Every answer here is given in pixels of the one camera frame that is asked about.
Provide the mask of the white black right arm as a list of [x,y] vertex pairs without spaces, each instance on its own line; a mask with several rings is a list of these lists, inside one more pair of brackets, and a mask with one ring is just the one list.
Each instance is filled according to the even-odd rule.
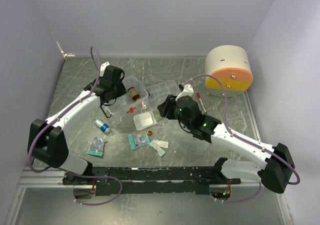
[[192,99],[193,88],[187,84],[179,95],[169,94],[157,106],[163,118],[176,120],[196,139],[226,146],[244,156],[254,164],[254,169],[244,177],[261,182],[270,191],[282,194],[295,171],[289,148],[278,143],[276,146],[258,142],[231,130],[225,123],[202,113]]

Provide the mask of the small green medicine box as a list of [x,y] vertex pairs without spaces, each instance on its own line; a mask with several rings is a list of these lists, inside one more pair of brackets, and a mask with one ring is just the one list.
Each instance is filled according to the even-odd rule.
[[159,121],[163,118],[159,112],[154,113],[154,117],[157,121]]

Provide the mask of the clear plastic medicine box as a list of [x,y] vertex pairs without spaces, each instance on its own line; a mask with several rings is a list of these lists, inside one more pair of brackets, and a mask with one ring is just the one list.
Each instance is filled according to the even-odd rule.
[[[145,112],[149,107],[149,92],[140,80],[138,80],[135,76],[130,75],[123,80],[123,84],[127,90],[126,94],[118,97],[115,103],[111,104],[110,106],[102,106],[100,108],[104,113],[104,116],[111,119],[115,124],[120,124],[130,120],[134,115]],[[130,98],[128,94],[128,89],[130,87],[135,87],[140,95],[140,100],[133,101]]]

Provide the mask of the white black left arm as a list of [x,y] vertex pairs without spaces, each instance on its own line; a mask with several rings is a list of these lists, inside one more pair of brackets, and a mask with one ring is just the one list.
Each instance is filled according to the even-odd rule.
[[98,64],[97,77],[65,108],[45,120],[36,119],[30,125],[28,165],[33,159],[82,178],[93,177],[93,165],[69,150],[69,133],[94,110],[116,101],[127,90],[123,84],[125,72],[116,66]]

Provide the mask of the teal silver foil packet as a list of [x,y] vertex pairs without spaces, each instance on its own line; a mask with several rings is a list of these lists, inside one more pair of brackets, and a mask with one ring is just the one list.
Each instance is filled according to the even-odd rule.
[[96,136],[93,138],[93,141],[89,146],[87,154],[91,156],[102,157],[104,153],[104,147],[105,141],[102,138]]

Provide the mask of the teal blister pack bag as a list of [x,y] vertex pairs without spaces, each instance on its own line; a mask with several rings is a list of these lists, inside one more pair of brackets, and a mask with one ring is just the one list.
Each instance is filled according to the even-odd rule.
[[149,135],[145,131],[129,134],[128,141],[132,150],[150,143]]

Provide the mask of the brown orange medicine bottle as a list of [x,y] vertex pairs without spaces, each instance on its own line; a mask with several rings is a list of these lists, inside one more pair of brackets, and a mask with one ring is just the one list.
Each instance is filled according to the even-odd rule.
[[133,100],[133,101],[138,101],[138,100],[140,100],[141,98],[140,98],[140,94],[138,93],[138,91],[136,90],[136,88],[135,87],[130,87],[128,90],[127,90],[127,92],[128,92],[128,95],[129,95],[129,97]]

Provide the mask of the white gauze pad packet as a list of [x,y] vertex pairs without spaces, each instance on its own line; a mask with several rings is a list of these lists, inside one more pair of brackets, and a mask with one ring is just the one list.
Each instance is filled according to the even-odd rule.
[[146,111],[144,113],[134,115],[133,122],[137,131],[142,131],[157,123],[152,111]]

